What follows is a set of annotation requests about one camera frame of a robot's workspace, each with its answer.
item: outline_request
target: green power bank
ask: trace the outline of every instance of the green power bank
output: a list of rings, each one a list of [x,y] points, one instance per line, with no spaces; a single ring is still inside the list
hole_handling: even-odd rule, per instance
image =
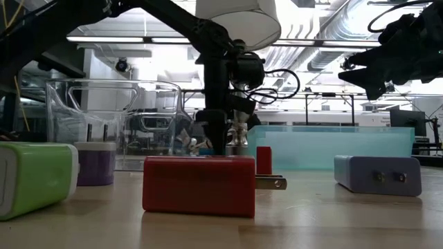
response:
[[[73,145],[0,142],[0,221],[68,198],[78,171]]]

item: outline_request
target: wooden table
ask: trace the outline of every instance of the wooden table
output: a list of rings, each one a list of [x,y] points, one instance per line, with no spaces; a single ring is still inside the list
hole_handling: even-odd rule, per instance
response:
[[[0,223],[1,249],[443,248],[443,171],[423,169],[420,198],[352,194],[332,172],[279,172],[255,219],[144,213],[142,174],[80,187],[70,201]]]

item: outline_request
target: camera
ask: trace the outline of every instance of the camera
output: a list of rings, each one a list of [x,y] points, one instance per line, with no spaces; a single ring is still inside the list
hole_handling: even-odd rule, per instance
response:
[[[118,58],[116,70],[121,73],[126,73],[127,71],[131,70],[131,66],[127,63],[127,58]]]

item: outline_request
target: purple charger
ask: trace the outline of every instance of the purple charger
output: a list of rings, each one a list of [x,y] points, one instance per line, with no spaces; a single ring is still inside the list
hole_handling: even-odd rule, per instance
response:
[[[114,182],[116,149],[114,142],[75,142],[80,172],[77,186],[102,186]]]

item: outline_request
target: desk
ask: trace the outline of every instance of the desk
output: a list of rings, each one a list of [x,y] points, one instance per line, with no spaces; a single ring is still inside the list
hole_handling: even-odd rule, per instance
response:
[[[117,172],[114,185],[0,223],[0,248],[443,247],[443,171],[423,169],[420,199],[351,194],[333,172],[278,173],[288,190],[258,190],[252,220],[144,213],[142,174]]]

